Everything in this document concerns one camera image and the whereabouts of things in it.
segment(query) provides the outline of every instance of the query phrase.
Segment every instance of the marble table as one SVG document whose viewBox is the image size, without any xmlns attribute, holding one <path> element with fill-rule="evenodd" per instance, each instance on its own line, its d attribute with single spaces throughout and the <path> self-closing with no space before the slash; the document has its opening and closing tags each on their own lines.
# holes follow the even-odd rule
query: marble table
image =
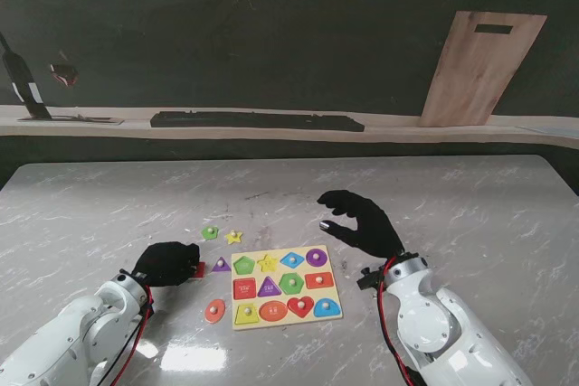
<svg viewBox="0 0 579 386">
<path fill-rule="evenodd" d="M 230 305 L 227 273 L 155 289 L 120 384 L 402 386 L 375 295 L 356 286 L 380 261 L 318 229 L 330 213 L 316 199 L 343 188 L 388 212 L 536 386 L 579 383 L 579 201 L 532 155 L 23 166 L 0 192 L 0 360 L 150 243 L 197 242 L 209 267 L 237 251 L 327 244 L 343 319 L 234 332 L 231 311 L 204 320 L 211 300 Z M 208 224 L 243 242 L 203 241 Z M 392 328 L 395 299 L 385 304 Z"/>
</svg>

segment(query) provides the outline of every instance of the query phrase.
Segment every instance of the purple triangle puzzle piece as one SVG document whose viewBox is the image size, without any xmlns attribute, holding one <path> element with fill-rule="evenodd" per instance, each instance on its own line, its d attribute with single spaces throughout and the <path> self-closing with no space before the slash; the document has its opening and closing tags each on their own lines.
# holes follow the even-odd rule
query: purple triangle puzzle piece
<svg viewBox="0 0 579 386">
<path fill-rule="evenodd" d="M 280 288 L 275 285 L 275 282 L 271 280 L 269 276 L 267 276 L 263 283 L 261 284 L 260 291 L 257 293 L 257 297 L 271 297 L 271 296 L 279 296 L 281 294 Z"/>
<path fill-rule="evenodd" d="M 223 257 L 219 257 L 211 271 L 232 271 L 232 269 Z"/>
</svg>

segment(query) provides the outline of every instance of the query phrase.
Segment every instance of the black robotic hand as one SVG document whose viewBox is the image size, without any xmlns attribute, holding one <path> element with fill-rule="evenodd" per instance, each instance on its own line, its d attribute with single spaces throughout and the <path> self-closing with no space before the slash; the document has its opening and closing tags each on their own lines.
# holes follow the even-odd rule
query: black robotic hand
<svg viewBox="0 0 579 386">
<path fill-rule="evenodd" d="M 378 205 L 369 199 L 349 192 L 332 190 L 322 194 L 318 203 L 333 208 L 332 214 L 355 217 L 358 222 L 356 231 L 344 228 L 333 221 L 322 221 L 319 227 L 338 240 L 353 248 L 378 258 L 391 258 L 404 253 L 400 237 L 394 230 L 388 216 Z"/>
<path fill-rule="evenodd" d="M 176 286 L 187 281 L 198 264 L 199 246 L 168 241 L 146 248 L 131 274 L 150 287 Z"/>
</svg>

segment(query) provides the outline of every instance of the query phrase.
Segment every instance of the purple circle puzzle piece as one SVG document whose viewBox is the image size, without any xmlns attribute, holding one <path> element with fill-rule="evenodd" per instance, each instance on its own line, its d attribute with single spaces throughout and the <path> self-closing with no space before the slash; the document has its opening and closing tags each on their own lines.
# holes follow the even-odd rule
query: purple circle puzzle piece
<svg viewBox="0 0 579 386">
<path fill-rule="evenodd" d="M 322 267 L 327 261 L 326 252 L 322 249 L 312 249 L 306 254 L 306 261 L 312 267 Z"/>
</svg>

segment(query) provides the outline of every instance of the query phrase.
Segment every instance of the shape puzzle board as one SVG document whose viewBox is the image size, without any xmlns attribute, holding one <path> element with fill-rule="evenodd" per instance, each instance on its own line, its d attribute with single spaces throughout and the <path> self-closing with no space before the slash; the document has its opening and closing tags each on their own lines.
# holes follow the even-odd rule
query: shape puzzle board
<svg viewBox="0 0 579 386">
<path fill-rule="evenodd" d="M 342 317 L 326 246 L 232 254 L 233 329 Z"/>
</svg>

